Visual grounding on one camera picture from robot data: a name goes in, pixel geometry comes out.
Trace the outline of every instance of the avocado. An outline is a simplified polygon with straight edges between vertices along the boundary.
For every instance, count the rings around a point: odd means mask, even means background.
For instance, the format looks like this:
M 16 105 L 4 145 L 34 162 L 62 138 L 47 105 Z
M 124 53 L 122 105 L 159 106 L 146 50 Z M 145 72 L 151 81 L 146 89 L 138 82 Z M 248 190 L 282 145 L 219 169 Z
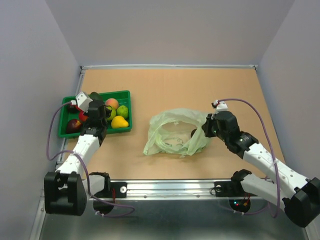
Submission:
M 100 101 L 103 101 L 103 98 L 102 96 L 99 95 L 99 93 L 93 91 L 92 93 L 90 93 L 89 97 L 92 99 L 92 100 L 100 100 Z

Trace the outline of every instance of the robotic arm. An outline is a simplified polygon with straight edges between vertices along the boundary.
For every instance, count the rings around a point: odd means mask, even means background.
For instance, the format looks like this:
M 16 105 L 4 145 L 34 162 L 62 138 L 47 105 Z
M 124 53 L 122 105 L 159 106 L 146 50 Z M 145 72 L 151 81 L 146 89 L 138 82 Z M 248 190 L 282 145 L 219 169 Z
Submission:
M 247 132 L 240 131 L 237 118 L 228 111 L 225 102 L 215 101 L 214 114 L 208 114 L 202 126 L 206 137 L 218 137 L 226 147 L 241 159 L 256 166 L 273 182 L 276 172 L 271 154 L 259 141 Z M 280 208 L 288 218 L 300 227 L 306 227 L 320 213 L 320 180 L 309 180 L 293 171 L 278 159 L 275 160 L 279 173 Z M 277 205 L 276 185 L 258 178 L 247 170 L 236 172 L 231 181 L 240 182 L 247 193 L 255 194 Z
M 99 149 L 107 132 L 107 118 L 111 111 L 105 108 L 104 102 L 90 99 L 84 92 L 76 96 L 80 109 L 88 115 L 82 127 L 78 142 L 73 152 L 78 154 L 87 165 L 93 154 Z M 237 118 L 228 111 L 225 102 L 215 101 L 212 106 L 214 114 L 208 114 L 202 126 L 208 138 L 218 137 L 226 147 L 241 159 L 260 169 L 273 182 L 276 172 L 271 154 L 259 141 L 247 132 L 240 131 Z M 275 160 L 280 183 L 280 208 L 288 218 L 300 227 L 306 227 L 320 214 L 320 180 L 307 179 L 293 171 L 278 159 Z M 89 199 L 87 180 L 82 181 L 83 168 L 74 154 L 70 154 L 65 162 L 55 171 L 48 172 L 44 178 L 45 211 L 48 214 L 81 216 Z M 93 172 L 89 174 L 90 193 L 110 191 L 109 174 Z M 237 171 L 231 182 L 242 191 L 257 195 L 277 205 L 277 187 L 248 170 Z

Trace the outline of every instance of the wooden table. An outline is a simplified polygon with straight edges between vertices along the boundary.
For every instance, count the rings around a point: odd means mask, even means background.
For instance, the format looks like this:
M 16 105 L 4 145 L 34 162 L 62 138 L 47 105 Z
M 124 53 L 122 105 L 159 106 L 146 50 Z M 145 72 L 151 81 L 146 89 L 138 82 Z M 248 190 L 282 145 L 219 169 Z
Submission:
M 148 140 L 150 118 L 162 111 L 189 108 L 212 113 L 211 103 L 222 98 L 241 98 L 252 103 L 266 124 L 277 158 L 283 155 L 254 69 L 90 69 L 86 70 L 82 91 L 91 93 L 129 90 L 133 128 L 131 132 L 109 134 L 88 164 L 90 172 L 107 172 L 111 179 L 220 179 L 247 169 L 264 177 L 254 166 L 229 152 L 213 138 L 201 153 L 180 158 L 158 153 L 143 155 Z M 260 121 L 241 102 L 228 102 L 240 129 L 251 133 L 267 149 Z M 68 142 L 72 150 L 77 139 Z

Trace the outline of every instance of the green crate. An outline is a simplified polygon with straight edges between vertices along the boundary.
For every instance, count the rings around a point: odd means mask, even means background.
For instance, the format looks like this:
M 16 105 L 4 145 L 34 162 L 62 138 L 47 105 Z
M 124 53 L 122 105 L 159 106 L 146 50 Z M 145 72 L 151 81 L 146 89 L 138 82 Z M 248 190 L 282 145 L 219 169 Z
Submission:
M 99 93 L 99 95 L 103 98 L 104 101 L 108 99 L 116 99 L 119 102 L 119 106 L 125 105 L 129 110 L 129 118 L 127 118 L 127 122 L 129 123 L 128 127 L 122 127 L 122 128 L 111 128 L 111 122 L 108 121 L 108 129 L 106 130 L 107 134 L 119 134 L 119 133 L 125 133 L 130 132 L 132 129 L 132 111 L 131 111 L 131 98 L 130 98 L 130 92 L 129 91 L 113 91 L 113 92 L 104 92 Z M 62 100 L 62 104 L 65 104 L 67 102 L 70 102 L 71 100 L 75 100 L 75 96 L 67 96 Z M 60 114 L 60 121 L 59 121 L 59 129 L 58 129 L 58 136 L 60 138 L 76 138 L 80 136 L 80 133 L 66 133 L 67 124 L 71 119 L 79 119 L 78 118 L 79 113 L 69 113 L 67 111 L 67 106 L 62 108 L 61 114 Z

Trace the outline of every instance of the white wall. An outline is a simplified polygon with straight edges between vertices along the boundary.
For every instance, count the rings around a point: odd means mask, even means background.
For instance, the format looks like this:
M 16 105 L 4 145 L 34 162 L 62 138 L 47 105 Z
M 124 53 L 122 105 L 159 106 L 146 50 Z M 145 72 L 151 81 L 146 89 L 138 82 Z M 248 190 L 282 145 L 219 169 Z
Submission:
M 81 66 L 257 64 L 294 0 L 46 0 Z
M 257 70 L 287 164 L 320 178 L 319 0 L 294 2 Z
M 49 169 L 50 120 L 74 94 L 79 65 L 44 0 L 0 1 L 0 33 L 0 239 L 26 240 Z M 53 134 L 52 151 L 60 143 Z

